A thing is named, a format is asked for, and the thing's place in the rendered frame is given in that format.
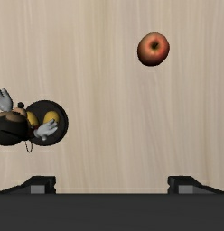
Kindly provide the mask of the small toy figure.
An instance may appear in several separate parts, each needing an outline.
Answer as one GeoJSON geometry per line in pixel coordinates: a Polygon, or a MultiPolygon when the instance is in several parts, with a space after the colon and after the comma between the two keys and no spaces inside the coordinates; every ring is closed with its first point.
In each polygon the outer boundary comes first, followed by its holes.
{"type": "Polygon", "coordinates": [[[27,108],[23,102],[14,106],[10,94],[0,88],[0,145],[13,146],[20,142],[52,146],[68,131],[69,118],[56,102],[39,100],[27,108]]]}

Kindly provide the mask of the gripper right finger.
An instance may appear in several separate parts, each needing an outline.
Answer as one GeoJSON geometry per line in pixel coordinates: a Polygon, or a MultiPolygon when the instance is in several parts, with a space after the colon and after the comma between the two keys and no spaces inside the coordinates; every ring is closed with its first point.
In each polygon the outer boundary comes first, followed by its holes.
{"type": "Polygon", "coordinates": [[[169,194],[224,194],[224,191],[202,185],[192,176],[169,176],[169,194]]]}

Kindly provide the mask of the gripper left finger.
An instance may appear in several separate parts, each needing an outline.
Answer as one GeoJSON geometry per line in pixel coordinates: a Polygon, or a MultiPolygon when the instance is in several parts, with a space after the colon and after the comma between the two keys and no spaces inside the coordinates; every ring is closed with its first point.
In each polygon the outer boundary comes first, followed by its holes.
{"type": "Polygon", "coordinates": [[[0,194],[55,194],[55,176],[32,176],[21,185],[3,189],[0,194]]]}

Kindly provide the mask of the red apple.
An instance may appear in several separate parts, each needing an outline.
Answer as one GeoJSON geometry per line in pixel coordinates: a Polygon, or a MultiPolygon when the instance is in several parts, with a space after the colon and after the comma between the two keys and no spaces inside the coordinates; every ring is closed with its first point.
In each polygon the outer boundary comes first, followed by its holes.
{"type": "Polygon", "coordinates": [[[140,62],[149,67],[161,64],[170,51],[166,37],[158,32],[147,34],[137,46],[137,57],[140,62]]]}

